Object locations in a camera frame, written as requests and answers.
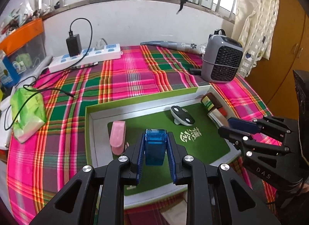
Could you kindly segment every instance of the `black and white massager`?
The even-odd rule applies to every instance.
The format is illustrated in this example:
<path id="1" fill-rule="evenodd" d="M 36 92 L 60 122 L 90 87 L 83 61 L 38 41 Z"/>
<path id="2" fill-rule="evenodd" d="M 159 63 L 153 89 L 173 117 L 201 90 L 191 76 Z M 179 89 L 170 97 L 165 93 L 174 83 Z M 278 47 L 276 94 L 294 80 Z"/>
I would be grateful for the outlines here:
<path id="1" fill-rule="evenodd" d="M 171 113 L 174 117 L 174 123 L 176 125 L 183 124 L 185 126 L 191 126 L 195 123 L 194 118 L 188 113 L 188 111 L 179 106 L 172 106 Z"/>

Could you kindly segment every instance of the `black charger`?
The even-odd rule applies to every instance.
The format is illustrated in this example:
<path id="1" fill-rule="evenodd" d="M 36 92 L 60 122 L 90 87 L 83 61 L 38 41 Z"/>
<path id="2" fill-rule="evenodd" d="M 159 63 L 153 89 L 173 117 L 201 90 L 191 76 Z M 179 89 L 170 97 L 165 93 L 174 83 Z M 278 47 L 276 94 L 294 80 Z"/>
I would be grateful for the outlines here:
<path id="1" fill-rule="evenodd" d="M 81 42 L 79 34 L 73 35 L 73 31 L 70 29 L 69 37 L 66 39 L 66 45 L 68 46 L 70 57 L 78 56 L 81 54 Z"/>

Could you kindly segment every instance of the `cabinet door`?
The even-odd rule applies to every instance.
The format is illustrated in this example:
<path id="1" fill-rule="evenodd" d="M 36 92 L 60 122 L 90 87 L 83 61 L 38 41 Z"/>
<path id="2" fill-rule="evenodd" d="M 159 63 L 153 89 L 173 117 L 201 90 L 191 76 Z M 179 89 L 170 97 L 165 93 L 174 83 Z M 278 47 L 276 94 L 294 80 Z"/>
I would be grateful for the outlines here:
<path id="1" fill-rule="evenodd" d="M 298 0 L 280 0 L 269 60 L 262 58 L 246 81 L 264 103 L 268 103 L 283 83 L 296 57 L 302 38 L 305 11 Z"/>
<path id="2" fill-rule="evenodd" d="M 306 16 L 305 30 L 291 70 L 273 99 L 267 105 L 273 115 L 298 119 L 298 101 L 292 70 L 309 72 L 309 18 Z"/>

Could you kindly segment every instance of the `green tissue packet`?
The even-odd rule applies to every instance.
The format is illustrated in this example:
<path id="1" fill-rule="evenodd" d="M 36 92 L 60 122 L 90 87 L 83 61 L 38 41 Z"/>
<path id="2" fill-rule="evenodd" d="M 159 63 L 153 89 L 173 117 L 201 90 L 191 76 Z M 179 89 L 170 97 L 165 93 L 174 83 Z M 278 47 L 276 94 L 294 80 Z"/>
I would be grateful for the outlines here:
<path id="1" fill-rule="evenodd" d="M 14 119 L 26 100 L 36 92 L 19 88 L 12 96 L 10 103 L 12 106 L 12 118 Z M 43 96 L 41 93 L 33 96 L 21 109 L 20 114 L 13 124 L 14 137 L 24 143 L 34 135 L 46 123 L 46 112 Z"/>

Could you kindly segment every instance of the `curtain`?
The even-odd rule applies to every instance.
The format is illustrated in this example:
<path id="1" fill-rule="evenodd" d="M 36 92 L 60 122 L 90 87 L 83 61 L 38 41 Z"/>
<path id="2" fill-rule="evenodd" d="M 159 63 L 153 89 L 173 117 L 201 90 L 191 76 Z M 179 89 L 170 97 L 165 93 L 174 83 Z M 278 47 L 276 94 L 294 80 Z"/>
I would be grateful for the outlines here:
<path id="1" fill-rule="evenodd" d="M 269 59 L 279 0 L 237 0 L 232 38 L 244 48 L 238 73 L 250 74 L 262 57 Z"/>

